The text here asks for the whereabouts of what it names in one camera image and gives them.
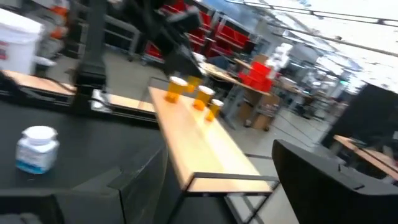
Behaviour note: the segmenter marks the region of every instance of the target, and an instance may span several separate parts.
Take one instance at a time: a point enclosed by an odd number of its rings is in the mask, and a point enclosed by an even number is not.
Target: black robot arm
[[[158,11],[164,4],[172,4],[172,1],[125,0],[113,5],[116,13],[128,18],[160,50],[168,73],[176,71],[202,78],[185,34],[201,25],[199,9],[190,7],[185,12],[168,16]]]
[[[200,12],[190,7],[185,12],[167,16],[158,11],[170,0],[90,0],[88,34],[85,53],[79,61],[73,84],[76,94],[72,108],[78,113],[90,111],[90,98],[94,89],[106,89],[106,66],[102,58],[104,49],[104,15],[123,17],[139,29],[161,52],[168,75],[180,72],[183,76],[203,78],[198,63],[190,50],[187,32],[201,25]]]

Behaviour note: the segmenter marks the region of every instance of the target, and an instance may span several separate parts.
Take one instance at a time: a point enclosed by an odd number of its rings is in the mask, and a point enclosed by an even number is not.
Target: white pill bottle
[[[44,174],[54,165],[59,142],[57,132],[48,126],[33,126],[22,132],[17,143],[17,167],[31,174]]]

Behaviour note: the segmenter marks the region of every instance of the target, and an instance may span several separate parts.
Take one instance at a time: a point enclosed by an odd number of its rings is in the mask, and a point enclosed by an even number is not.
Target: wooden table
[[[240,60],[240,59],[234,58],[234,62],[238,63],[239,65],[241,65],[241,66],[244,67],[245,69],[248,69],[248,70],[252,70],[252,69],[253,69],[253,67],[251,66],[251,64],[249,64],[249,63],[247,63],[247,62],[244,62],[244,61],[242,61],[242,60]]]
[[[264,91],[260,91],[260,90],[256,90],[256,89],[252,88],[251,86],[245,85],[245,84],[237,81],[236,79],[234,79],[230,75],[228,75],[225,70],[217,68],[215,65],[212,65],[210,63],[204,63],[202,68],[205,69],[207,74],[211,75],[212,77],[223,79],[225,81],[228,81],[228,82],[231,82],[233,84],[239,85],[239,86],[244,87],[244,88],[246,88],[248,90],[256,91],[256,92],[261,93],[261,94],[266,95],[266,96],[270,96],[271,95],[270,93],[267,93],[267,92],[264,92]]]
[[[236,129],[235,125],[233,123],[233,119],[234,119],[233,116],[236,114],[238,105],[240,104],[240,102],[243,101],[243,98],[244,98],[244,91],[242,91],[242,89],[240,87],[243,87],[246,90],[254,91],[256,93],[261,94],[260,100],[255,105],[249,119],[245,122],[245,124],[251,123],[252,120],[254,119],[254,117],[257,113],[257,109],[261,105],[262,97],[272,96],[270,93],[256,90],[256,89],[252,88],[251,86],[245,85],[245,84],[237,81],[236,79],[230,77],[226,73],[226,71],[224,71],[220,68],[217,68],[216,66],[214,66],[212,64],[206,63],[206,64],[204,64],[204,66],[202,66],[202,68],[205,69],[207,74],[211,75],[212,77],[220,78],[222,80],[225,80],[227,82],[234,84],[233,88],[231,89],[231,91],[228,93],[228,95],[226,97],[224,107],[223,107],[224,120],[226,121],[228,126],[232,129]]]
[[[342,144],[344,147],[354,151],[355,154],[370,162],[372,165],[382,170],[395,180],[398,180],[398,167],[396,167],[395,161],[393,161],[390,157],[384,155],[381,152],[373,151],[370,149],[360,149],[356,147],[353,143],[351,143],[350,138],[336,135],[334,139]]]
[[[9,77],[12,77],[13,79],[15,79],[15,81],[22,86],[38,88],[38,89],[51,91],[54,93],[61,93],[61,94],[65,94],[65,95],[73,94],[73,93],[61,88],[54,82],[52,82],[50,80],[46,80],[44,78],[38,78],[38,77],[34,77],[32,75],[24,75],[24,74],[12,72],[9,70],[3,70],[3,72],[6,75],[8,75]],[[72,89],[72,90],[75,89],[74,86],[71,86],[69,84],[66,84],[66,83],[62,83],[62,84],[65,85],[66,87],[68,87],[69,89]],[[118,95],[109,95],[109,100],[110,100],[110,103],[112,103],[114,105],[125,106],[128,108],[135,108],[135,109],[154,112],[154,108],[151,103],[140,102],[139,100],[134,100],[131,98],[126,98],[126,97],[118,96]]]
[[[253,219],[272,193],[265,181],[270,179],[259,174],[217,120],[205,121],[207,111],[194,109],[193,98],[181,96],[173,104],[164,100],[164,90],[149,87],[149,93],[182,190],[168,223],[185,197],[198,194],[202,197],[263,195]]]

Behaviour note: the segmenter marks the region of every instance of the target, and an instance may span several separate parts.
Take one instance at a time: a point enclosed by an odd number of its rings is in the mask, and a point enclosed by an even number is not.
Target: white bucket
[[[43,25],[0,9],[0,69],[32,74]]]

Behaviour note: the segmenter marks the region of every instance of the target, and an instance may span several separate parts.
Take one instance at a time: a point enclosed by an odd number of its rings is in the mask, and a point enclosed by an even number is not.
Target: cardboard box
[[[244,97],[250,102],[252,105],[256,105],[257,102],[261,99],[262,94],[252,90],[246,90]],[[262,105],[268,104],[279,104],[279,97],[277,95],[266,96],[262,98]]]
[[[259,55],[254,56],[252,63],[259,62],[259,63],[265,64],[267,60],[268,60],[268,56],[266,56],[264,54],[259,54]]]
[[[279,104],[279,97],[276,95],[272,96],[267,96],[262,99],[262,105],[268,105],[268,104]],[[250,105],[248,102],[244,102],[239,110],[239,118],[242,122],[245,122],[251,112],[253,110],[252,105]],[[261,129],[261,130],[268,130],[269,126],[271,125],[271,122],[274,120],[273,117],[269,117],[263,114],[257,114],[252,122],[252,128],[254,129]]]

